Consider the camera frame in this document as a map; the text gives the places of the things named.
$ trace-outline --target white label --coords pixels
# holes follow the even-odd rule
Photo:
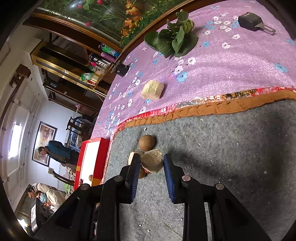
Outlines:
[[[31,223],[36,219],[36,204],[31,209]]]

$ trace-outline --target floral tablecloth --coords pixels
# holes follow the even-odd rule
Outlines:
[[[238,16],[259,15],[276,30],[249,31]],[[111,138],[118,125],[141,113],[204,97],[270,86],[296,85],[296,43],[282,24],[256,1],[229,0],[189,13],[197,45],[186,56],[164,58],[145,42],[124,61],[125,77],[117,76],[103,103],[92,138]],[[151,79],[165,85],[159,100],[141,98]]]

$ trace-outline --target gray felt mat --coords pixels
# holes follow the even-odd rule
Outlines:
[[[126,128],[113,142],[107,179],[127,165],[144,134],[155,135],[155,148],[170,153],[185,174],[223,183],[272,240],[281,240],[295,221],[296,102]],[[163,169],[149,174],[139,180],[134,203],[121,206],[121,240],[181,240],[173,231],[182,236],[183,213],[168,197]]]

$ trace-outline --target picture frame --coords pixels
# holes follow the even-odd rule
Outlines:
[[[47,146],[49,141],[54,140],[56,133],[57,128],[40,121],[32,153],[33,161],[46,167],[49,167],[49,156],[39,154],[38,147]]]

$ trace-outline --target metal bolt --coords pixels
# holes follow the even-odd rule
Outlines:
[[[223,189],[224,189],[224,185],[221,184],[221,183],[218,183],[218,184],[216,184],[216,188],[217,188],[218,190],[223,190]]]
[[[182,180],[185,182],[190,181],[190,179],[191,179],[190,176],[187,176],[187,175],[182,176]]]
[[[87,190],[87,189],[89,189],[89,188],[90,188],[90,185],[87,184],[87,183],[84,183],[84,184],[82,184],[82,185],[80,186],[80,189],[83,190],[83,191],[85,191],[85,190]]]
[[[114,181],[116,181],[116,182],[121,182],[122,179],[123,179],[122,176],[116,176],[116,177],[114,178]]]

